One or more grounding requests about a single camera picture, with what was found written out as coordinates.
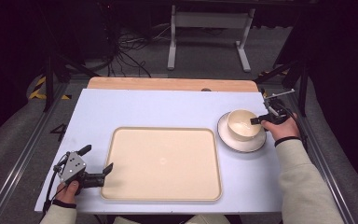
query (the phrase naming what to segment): beige bowl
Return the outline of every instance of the beige bowl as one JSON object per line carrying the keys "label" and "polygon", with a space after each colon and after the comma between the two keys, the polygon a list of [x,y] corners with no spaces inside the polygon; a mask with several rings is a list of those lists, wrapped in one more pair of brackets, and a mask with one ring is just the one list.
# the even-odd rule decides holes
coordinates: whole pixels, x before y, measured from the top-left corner
{"label": "beige bowl", "polygon": [[252,125],[251,119],[257,116],[244,109],[234,110],[228,114],[228,131],[238,141],[252,140],[261,129],[260,124]]}

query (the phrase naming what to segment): person's left hand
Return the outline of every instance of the person's left hand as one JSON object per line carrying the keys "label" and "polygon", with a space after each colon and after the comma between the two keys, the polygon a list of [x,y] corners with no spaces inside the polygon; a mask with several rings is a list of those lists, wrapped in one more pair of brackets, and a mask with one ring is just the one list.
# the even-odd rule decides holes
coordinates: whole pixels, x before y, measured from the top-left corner
{"label": "person's left hand", "polygon": [[75,193],[77,189],[79,188],[79,183],[77,181],[72,181],[69,186],[67,186],[65,189],[65,185],[61,183],[57,187],[57,196],[55,197],[57,200],[63,202],[63,203],[76,203],[75,202]]}

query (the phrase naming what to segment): white plate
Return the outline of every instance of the white plate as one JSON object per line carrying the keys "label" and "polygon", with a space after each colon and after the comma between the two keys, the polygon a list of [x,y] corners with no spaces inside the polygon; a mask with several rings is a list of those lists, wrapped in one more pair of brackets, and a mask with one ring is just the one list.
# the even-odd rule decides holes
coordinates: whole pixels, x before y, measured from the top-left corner
{"label": "white plate", "polygon": [[217,123],[217,131],[219,132],[220,138],[224,143],[226,143],[226,145],[239,152],[253,152],[260,149],[264,145],[267,136],[264,128],[262,128],[260,132],[249,141],[242,142],[231,137],[227,126],[228,114],[229,113],[223,115]]}

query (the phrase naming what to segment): person's right arm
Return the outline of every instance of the person's right arm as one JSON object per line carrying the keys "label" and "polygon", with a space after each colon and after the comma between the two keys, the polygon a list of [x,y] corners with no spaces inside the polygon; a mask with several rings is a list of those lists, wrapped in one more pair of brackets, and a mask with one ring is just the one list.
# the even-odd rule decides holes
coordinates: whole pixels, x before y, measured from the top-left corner
{"label": "person's right arm", "polygon": [[281,125],[263,121],[262,125],[276,141],[281,164],[283,223],[343,223],[329,188],[298,138],[294,120],[288,119]]}

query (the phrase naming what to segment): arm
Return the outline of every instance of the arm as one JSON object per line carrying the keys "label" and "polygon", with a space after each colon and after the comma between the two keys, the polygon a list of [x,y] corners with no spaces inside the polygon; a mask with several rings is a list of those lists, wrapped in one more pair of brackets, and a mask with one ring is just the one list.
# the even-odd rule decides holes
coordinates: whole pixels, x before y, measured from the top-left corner
{"label": "arm", "polygon": [[281,125],[263,121],[262,125],[276,141],[281,164],[283,223],[343,223],[329,188],[298,139],[293,119]]}
{"label": "arm", "polygon": [[77,181],[73,181],[68,187],[60,184],[57,187],[56,199],[43,217],[41,224],[69,224],[76,222],[75,193],[78,188]]}

